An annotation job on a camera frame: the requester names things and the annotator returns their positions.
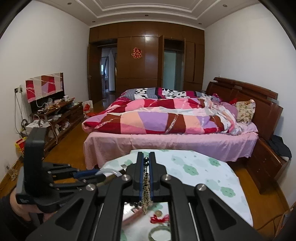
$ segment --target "red chinese character decoration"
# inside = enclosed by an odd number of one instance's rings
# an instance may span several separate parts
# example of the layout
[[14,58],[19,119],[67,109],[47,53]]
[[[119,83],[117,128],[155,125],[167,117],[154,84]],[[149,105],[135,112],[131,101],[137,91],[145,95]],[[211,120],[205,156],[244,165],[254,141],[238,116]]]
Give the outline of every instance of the red chinese character decoration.
[[142,50],[138,49],[138,48],[134,48],[133,49],[133,53],[131,54],[133,56],[133,58],[142,58]]

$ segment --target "clear plastic tube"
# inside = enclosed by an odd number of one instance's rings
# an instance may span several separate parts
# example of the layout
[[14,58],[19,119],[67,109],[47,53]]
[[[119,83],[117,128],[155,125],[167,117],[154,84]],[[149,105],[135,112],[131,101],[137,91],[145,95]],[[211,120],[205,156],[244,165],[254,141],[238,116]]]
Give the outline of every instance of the clear plastic tube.
[[122,175],[119,171],[116,171],[111,168],[101,169],[95,175],[100,175],[100,174],[105,174],[105,173],[112,173],[112,174],[116,175],[117,177],[120,177]]

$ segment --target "pink bed sheet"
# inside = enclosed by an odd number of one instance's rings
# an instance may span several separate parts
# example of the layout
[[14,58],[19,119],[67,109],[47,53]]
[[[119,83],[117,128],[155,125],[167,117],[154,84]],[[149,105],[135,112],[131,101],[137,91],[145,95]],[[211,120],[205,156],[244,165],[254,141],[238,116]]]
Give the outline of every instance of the pink bed sheet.
[[127,155],[136,149],[193,150],[220,161],[236,161],[250,157],[258,134],[256,132],[232,136],[211,134],[111,134],[92,132],[83,148],[87,169]]

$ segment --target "gold coin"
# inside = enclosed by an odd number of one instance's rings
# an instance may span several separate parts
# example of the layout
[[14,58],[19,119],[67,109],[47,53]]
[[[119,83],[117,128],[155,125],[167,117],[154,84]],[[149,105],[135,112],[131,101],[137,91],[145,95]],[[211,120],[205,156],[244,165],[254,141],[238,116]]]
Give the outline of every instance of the gold coin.
[[154,214],[156,215],[156,217],[161,217],[162,216],[162,211],[160,211],[160,210],[156,210],[155,212],[154,212]]

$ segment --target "human hand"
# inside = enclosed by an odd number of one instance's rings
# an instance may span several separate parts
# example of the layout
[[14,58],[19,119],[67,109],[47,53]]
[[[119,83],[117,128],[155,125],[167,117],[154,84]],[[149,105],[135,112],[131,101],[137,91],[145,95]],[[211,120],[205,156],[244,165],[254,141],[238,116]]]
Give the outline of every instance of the human hand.
[[[10,201],[10,206],[16,215],[20,216],[22,219],[29,222],[31,221],[31,217],[29,213],[43,213],[42,211],[39,210],[39,208],[36,205],[18,204],[15,194],[16,194],[16,190],[14,189],[10,194],[9,201]],[[43,222],[49,220],[54,214],[55,213],[44,213]]]

